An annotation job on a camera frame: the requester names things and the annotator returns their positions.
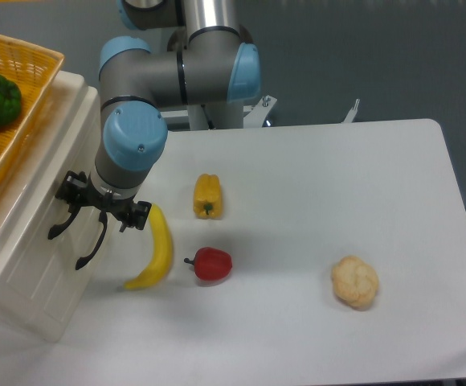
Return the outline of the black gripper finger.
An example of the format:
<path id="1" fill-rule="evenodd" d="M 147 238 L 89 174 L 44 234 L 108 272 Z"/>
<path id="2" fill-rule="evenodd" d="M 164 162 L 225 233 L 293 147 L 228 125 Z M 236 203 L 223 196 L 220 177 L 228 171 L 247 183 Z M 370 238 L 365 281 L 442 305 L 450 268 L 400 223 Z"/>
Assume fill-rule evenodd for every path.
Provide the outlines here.
<path id="1" fill-rule="evenodd" d="M 77 213 L 86 202 L 84 192 L 87 187 L 87 175 L 84 171 L 68 171 L 59 186 L 55 197 L 68 205 L 70 213 Z"/>
<path id="2" fill-rule="evenodd" d="M 119 221 L 121 222 L 120 232 L 127 228 L 143 230 L 148 220 L 152 204 L 146 201 L 130 202 L 119 212 Z"/>

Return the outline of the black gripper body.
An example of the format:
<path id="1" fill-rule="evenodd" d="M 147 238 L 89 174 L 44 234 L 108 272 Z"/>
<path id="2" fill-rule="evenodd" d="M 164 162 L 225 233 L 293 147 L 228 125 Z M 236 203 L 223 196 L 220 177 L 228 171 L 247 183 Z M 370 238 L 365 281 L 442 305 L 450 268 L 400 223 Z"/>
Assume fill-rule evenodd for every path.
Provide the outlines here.
<path id="1" fill-rule="evenodd" d="M 91 179 L 80 194 L 82 207 L 95 207 L 100 211 L 111 213 L 117 220 L 132 218 L 132 202 L 134 194 L 118 193 L 110 189 L 102 189 Z"/>

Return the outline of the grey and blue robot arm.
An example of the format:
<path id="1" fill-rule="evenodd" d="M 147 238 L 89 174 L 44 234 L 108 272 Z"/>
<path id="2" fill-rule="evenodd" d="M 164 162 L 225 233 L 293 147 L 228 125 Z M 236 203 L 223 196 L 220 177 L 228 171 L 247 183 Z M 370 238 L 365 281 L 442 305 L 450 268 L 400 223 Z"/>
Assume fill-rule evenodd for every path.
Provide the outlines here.
<path id="1" fill-rule="evenodd" d="M 168 129 L 161 109 L 194 106 L 216 129 L 243 126 L 243 104 L 260 92 L 260 59 L 232 1 L 120 1 L 134 29 L 182 27 L 175 49 L 160 54 L 137 38 L 108 41 L 100 53 L 101 141 L 89 173 L 66 174 L 57 198 L 71 217 L 82 207 L 124 228 L 143 229 L 151 206 L 135 195 L 160 158 Z"/>

